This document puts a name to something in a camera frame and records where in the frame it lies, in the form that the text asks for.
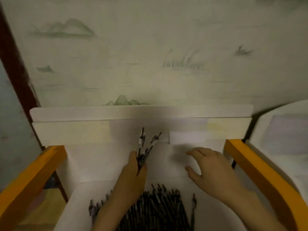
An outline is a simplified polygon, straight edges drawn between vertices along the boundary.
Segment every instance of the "green mountain illustration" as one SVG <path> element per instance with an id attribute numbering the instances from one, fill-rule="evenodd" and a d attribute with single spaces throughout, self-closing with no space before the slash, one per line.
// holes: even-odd
<path id="1" fill-rule="evenodd" d="M 61 22 L 47 24 L 42 29 L 44 30 L 36 30 L 32 32 L 32 34 L 51 38 L 94 36 L 94 31 L 92 31 L 80 20 L 74 18 L 67 20 L 64 24 Z"/>

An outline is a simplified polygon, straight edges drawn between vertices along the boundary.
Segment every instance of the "person's left hand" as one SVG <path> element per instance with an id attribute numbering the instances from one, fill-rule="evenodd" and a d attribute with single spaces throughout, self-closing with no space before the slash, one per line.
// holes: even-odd
<path id="1" fill-rule="evenodd" d="M 129 154 L 128 163 L 123 167 L 113 188 L 110 199 L 122 203 L 123 208 L 127 211 L 143 193 L 147 171 L 148 167 L 145 163 L 138 172 L 136 152 L 132 151 Z"/>

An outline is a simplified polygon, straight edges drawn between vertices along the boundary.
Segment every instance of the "pile of pens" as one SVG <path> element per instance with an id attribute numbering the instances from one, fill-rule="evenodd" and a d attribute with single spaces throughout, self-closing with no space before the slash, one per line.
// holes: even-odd
<path id="1" fill-rule="evenodd" d="M 153 191 L 145 191 L 139 200 L 131 206 L 126 215 L 121 220 L 117 231 L 128 230 L 176 230 L 176 231 L 194 231 L 195 209 L 197 200 L 195 194 L 192 199 L 192 215 L 189 224 L 185 208 L 179 190 L 167 191 L 164 185 L 158 184 Z M 89 213 L 92 217 L 92 224 L 95 223 L 100 208 L 104 205 L 103 200 L 94 205 L 90 201 Z"/>

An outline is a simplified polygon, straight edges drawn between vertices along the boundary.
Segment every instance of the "yellow wooden armrest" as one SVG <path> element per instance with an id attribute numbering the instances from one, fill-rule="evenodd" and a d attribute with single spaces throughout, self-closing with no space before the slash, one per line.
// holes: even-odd
<path id="1" fill-rule="evenodd" d="M 289 230 L 308 230 L 308 207 L 300 194 L 241 140 L 227 140 L 230 154 L 271 203 Z"/>
<path id="2" fill-rule="evenodd" d="M 64 146 L 47 147 L 5 188 L 0 194 L 1 231 L 13 230 L 19 224 L 29 204 L 66 157 Z"/>

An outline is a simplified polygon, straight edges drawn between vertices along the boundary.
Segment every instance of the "floor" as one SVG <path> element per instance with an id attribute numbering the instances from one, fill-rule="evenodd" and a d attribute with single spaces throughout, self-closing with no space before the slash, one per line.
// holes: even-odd
<path id="1" fill-rule="evenodd" d="M 59 189 L 44 189 L 15 231 L 53 230 L 65 206 Z"/>

